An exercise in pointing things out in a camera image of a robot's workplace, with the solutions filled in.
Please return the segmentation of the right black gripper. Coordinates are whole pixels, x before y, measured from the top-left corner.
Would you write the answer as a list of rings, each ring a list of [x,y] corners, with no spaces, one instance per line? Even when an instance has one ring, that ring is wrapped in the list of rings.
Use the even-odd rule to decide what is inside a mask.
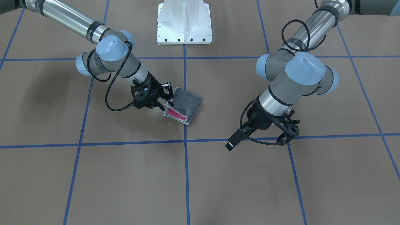
[[[170,106],[174,106],[174,91],[171,82],[165,84],[159,83],[149,72],[144,87],[147,88],[147,91],[144,91],[144,105],[156,105],[155,107],[164,112],[164,105],[158,102],[158,99],[162,98],[166,100]]]

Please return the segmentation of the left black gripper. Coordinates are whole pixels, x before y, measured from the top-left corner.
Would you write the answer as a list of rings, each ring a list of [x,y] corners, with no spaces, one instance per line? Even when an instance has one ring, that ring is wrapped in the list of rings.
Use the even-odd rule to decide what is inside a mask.
[[[249,134],[252,134],[258,129],[268,129],[272,124],[277,123],[280,118],[269,114],[262,107],[260,102],[254,102],[251,107],[244,110],[244,113],[246,114],[248,121],[242,125],[242,128],[238,128],[228,139],[226,148],[229,151],[240,144],[243,140],[247,139]]]

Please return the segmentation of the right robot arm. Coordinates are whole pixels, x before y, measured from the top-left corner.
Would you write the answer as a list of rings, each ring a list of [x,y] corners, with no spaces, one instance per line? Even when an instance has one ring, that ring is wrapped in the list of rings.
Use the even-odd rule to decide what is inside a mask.
[[[97,81],[111,81],[110,87],[118,76],[124,78],[130,85],[134,100],[123,109],[134,106],[138,109],[147,107],[164,111],[159,98],[166,100],[171,106],[174,105],[171,83],[159,83],[132,53],[134,38],[128,31],[114,31],[61,0],[1,1],[1,14],[19,8],[51,18],[95,44],[94,50],[76,57],[76,68],[84,76],[91,76]],[[113,78],[98,78],[99,75],[113,72],[116,73]]]

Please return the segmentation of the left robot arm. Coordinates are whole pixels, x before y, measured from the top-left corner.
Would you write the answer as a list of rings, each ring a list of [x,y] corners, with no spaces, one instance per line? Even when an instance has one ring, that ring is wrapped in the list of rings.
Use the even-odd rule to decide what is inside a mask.
[[[349,15],[399,16],[398,0],[323,0],[302,26],[274,54],[259,57],[256,73],[271,81],[266,90],[254,98],[242,114],[247,122],[239,122],[238,130],[228,139],[226,148],[232,150],[257,130],[275,125],[282,134],[275,143],[284,146],[299,135],[299,120],[291,117],[292,105],[303,96],[324,95],[339,82],[336,70],[325,66],[310,53],[319,47],[326,34]]]

